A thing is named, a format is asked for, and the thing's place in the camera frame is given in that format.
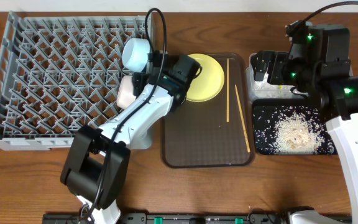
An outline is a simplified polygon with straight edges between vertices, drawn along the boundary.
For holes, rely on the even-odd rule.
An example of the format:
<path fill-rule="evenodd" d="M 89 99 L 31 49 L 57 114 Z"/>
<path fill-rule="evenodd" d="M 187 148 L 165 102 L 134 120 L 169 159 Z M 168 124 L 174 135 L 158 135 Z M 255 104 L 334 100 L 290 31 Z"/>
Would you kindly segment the white bowl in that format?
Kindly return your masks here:
<path fill-rule="evenodd" d="M 136 99 L 132 75 L 124 76 L 119 86 L 116 104 L 122 109 L 129 107 Z"/>

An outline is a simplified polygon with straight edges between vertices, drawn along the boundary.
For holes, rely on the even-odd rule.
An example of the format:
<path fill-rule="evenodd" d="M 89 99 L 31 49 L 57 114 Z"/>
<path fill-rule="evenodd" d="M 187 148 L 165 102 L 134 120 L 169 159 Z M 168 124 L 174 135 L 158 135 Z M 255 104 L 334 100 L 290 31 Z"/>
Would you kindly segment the yellow plate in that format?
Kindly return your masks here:
<path fill-rule="evenodd" d="M 214 98 L 223 88 L 224 70 L 212 56 L 205 54 L 189 54 L 200 65 L 198 76 L 193 79 L 186 99 L 191 102 L 204 102 Z"/>

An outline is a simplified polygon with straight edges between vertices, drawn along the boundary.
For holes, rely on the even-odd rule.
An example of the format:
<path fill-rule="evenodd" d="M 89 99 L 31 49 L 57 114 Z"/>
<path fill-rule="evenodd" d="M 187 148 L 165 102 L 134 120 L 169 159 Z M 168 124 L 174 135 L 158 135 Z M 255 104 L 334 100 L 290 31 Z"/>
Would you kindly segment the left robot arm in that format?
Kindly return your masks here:
<path fill-rule="evenodd" d="M 148 73 L 135 73 L 137 97 L 113 120 L 94 129 L 82 126 L 73 139 L 60 181 L 82 207 L 77 223 L 116 223 L 116 199 L 126 179 L 133 149 L 147 148 L 149 128 L 186 100 L 202 66 L 187 55 L 154 53 Z"/>

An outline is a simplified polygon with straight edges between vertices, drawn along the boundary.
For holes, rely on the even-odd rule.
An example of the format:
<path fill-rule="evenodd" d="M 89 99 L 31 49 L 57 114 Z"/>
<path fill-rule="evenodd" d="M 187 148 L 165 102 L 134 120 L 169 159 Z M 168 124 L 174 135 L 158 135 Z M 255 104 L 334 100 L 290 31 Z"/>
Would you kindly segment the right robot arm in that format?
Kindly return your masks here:
<path fill-rule="evenodd" d="M 297 22 L 288 52 L 249 59 L 247 84 L 255 150 L 263 155 L 337 154 L 358 223 L 358 77 L 349 29 Z"/>

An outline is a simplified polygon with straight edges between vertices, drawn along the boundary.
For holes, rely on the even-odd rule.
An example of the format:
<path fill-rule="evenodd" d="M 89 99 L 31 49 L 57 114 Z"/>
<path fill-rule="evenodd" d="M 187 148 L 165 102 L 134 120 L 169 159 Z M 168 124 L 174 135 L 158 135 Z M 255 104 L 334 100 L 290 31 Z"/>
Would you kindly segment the light blue bowl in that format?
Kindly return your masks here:
<path fill-rule="evenodd" d="M 147 39 L 131 38 L 124 46 L 122 63 L 132 72 L 142 72 L 148 62 L 150 44 Z"/>

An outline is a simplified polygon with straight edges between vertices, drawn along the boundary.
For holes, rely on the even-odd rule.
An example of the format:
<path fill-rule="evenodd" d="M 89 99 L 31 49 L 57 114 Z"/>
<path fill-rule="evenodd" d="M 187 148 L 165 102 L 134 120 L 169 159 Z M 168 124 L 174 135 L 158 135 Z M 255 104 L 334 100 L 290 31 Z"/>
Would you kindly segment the wooden chopstick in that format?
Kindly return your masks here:
<path fill-rule="evenodd" d="M 226 62 L 226 122 L 229 122 L 229 58 Z"/>
<path fill-rule="evenodd" d="M 246 123 L 245 123 L 244 114 L 243 114 L 243 110 L 242 110 L 241 99 L 239 96 L 239 90 L 238 90 L 238 87 L 236 84 L 234 85 L 234 87 L 235 87 L 235 91 L 236 91 L 237 106 L 239 109 L 241 125 L 242 125 L 242 132 L 244 135 L 244 141 L 246 143 L 247 152 L 250 153 L 250 145 L 249 145 L 249 140 L 248 140 L 248 136 L 247 136 Z"/>

